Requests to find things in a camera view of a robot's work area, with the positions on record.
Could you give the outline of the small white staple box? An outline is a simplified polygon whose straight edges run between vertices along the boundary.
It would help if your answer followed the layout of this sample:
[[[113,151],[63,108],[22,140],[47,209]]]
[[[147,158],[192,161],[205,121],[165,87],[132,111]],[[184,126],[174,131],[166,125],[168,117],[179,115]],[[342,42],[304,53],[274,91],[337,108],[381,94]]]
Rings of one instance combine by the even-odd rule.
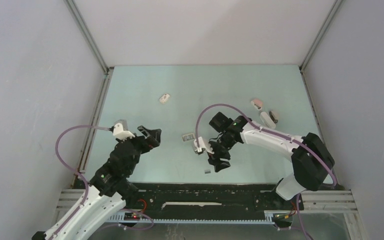
[[[168,93],[164,93],[160,98],[159,98],[159,102],[161,103],[161,104],[166,104],[167,103],[167,101],[169,100],[169,98],[170,98],[171,96],[168,94]]]

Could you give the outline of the beige stapler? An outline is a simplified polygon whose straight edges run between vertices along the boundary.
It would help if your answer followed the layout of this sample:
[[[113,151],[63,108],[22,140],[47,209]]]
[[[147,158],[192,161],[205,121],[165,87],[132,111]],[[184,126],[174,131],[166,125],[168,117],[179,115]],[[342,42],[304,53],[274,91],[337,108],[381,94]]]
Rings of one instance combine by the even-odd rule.
[[[280,116],[279,116],[279,114],[278,114],[276,111],[274,111],[274,110],[270,110],[270,111],[269,111],[269,116],[270,116],[271,120],[272,120],[275,124],[277,124],[277,123],[279,122]]]

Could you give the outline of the white staple tray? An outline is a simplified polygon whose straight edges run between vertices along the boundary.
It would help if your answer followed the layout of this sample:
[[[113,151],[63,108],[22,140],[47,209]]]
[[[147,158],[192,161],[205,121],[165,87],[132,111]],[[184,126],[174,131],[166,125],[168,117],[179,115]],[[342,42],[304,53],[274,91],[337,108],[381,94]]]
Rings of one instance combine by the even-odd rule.
[[[181,136],[183,142],[193,141],[196,137],[194,133],[187,133]]]

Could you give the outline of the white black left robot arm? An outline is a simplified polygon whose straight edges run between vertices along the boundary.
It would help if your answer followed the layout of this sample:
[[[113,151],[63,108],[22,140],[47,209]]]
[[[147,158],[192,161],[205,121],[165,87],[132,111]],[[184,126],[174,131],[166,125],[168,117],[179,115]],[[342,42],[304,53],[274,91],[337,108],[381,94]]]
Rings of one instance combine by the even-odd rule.
[[[111,132],[116,140],[107,161],[96,170],[91,180],[65,164],[84,183],[84,192],[68,212],[50,229],[38,231],[33,240],[87,240],[104,222],[119,210],[133,208],[139,191],[128,181],[142,154],[160,146],[161,129],[138,126],[140,135],[125,128],[122,122],[95,129]]]

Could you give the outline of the white stapler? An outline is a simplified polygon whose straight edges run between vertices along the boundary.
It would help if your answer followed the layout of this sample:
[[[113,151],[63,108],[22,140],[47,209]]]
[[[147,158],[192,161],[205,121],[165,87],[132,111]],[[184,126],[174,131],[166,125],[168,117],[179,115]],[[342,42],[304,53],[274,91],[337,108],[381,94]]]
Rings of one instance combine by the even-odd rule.
[[[272,120],[272,118],[266,111],[261,111],[259,114],[259,118],[265,127],[270,129],[276,128],[276,123]]]

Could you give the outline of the pink stapler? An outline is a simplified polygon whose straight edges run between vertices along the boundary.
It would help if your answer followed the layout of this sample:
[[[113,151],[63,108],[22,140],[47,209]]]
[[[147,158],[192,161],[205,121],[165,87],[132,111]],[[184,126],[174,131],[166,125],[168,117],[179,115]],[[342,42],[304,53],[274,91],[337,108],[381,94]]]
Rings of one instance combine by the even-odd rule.
[[[251,105],[257,109],[258,111],[261,111],[264,107],[264,103],[259,98],[254,98],[250,101]]]

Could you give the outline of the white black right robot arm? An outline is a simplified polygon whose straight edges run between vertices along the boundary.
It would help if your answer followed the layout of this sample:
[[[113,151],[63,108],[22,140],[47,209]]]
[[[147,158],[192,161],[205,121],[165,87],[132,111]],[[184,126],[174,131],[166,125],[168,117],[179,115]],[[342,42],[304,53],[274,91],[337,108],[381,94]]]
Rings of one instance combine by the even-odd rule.
[[[305,136],[290,135],[270,129],[240,115],[236,119],[218,112],[209,125],[219,134],[215,140],[202,140],[208,163],[215,172],[231,166],[229,151],[235,144],[263,147],[281,154],[292,164],[292,173],[282,178],[271,194],[271,204],[284,209],[303,191],[318,191],[327,179],[333,179],[335,161],[320,137],[312,132]]]

